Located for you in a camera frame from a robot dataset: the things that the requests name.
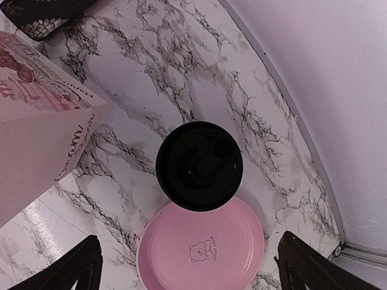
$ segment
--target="white marble surface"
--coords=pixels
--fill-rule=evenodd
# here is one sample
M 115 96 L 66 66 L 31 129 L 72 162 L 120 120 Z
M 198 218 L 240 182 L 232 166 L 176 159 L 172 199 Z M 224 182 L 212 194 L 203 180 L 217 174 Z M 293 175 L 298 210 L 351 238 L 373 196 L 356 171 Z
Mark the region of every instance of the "white marble surface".
M 339 236 L 310 152 L 273 79 L 216 0 L 102 0 L 44 43 L 29 43 L 111 103 L 79 168 L 0 229 L 1 289 L 98 235 L 101 289 L 142 290 L 138 239 L 167 204 L 157 150 L 178 125 L 227 129 L 244 157 L 238 195 L 266 248 L 252 289 L 280 289 L 273 260 L 290 230 L 328 256 Z M 3 30 L 15 32 L 4 19 Z M 20 31 L 18 35 L 27 39 Z

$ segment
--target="cup lid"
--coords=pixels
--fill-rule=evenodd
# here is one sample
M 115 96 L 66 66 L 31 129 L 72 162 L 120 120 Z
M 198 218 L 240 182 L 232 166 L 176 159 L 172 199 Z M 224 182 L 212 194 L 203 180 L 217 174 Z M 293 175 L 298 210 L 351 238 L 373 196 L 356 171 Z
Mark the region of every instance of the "cup lid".
M 242 180 L 242 155 L 232 136 L 208 122 L 184 124 L 167 136 L 158 151 L 156 174 L 177 205 L 208 211 L 225 204 Z

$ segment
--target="bear logo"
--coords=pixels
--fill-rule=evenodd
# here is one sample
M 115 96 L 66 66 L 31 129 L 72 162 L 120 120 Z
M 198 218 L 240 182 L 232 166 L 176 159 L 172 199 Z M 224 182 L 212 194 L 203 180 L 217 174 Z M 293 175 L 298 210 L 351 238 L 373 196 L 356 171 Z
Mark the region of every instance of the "bear logo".
M 199 242 L 196 245 L 189 246 L 189 255 L 192 263 L 212 260 L 213 252 L 211 241 L 206 240 L 205 242 Z

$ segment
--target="pink packaging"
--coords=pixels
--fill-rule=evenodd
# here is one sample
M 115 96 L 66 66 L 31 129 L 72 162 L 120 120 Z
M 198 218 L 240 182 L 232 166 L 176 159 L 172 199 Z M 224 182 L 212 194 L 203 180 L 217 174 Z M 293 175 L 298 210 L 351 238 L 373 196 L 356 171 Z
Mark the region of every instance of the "pink packaging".
M 69 174 L 106 102 L 0 31 L 0 227 Z

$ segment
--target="pink bowl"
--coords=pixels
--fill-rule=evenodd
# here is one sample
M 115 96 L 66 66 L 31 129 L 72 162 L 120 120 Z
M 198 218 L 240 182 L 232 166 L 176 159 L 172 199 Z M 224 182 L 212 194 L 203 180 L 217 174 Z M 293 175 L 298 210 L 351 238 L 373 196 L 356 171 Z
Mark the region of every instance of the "pink bowl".
M 203 213 L 170 203 L 146 227 L 137 269 L 147 290 L 242 290 L 263 252 L 261 224 L 240 199 Z

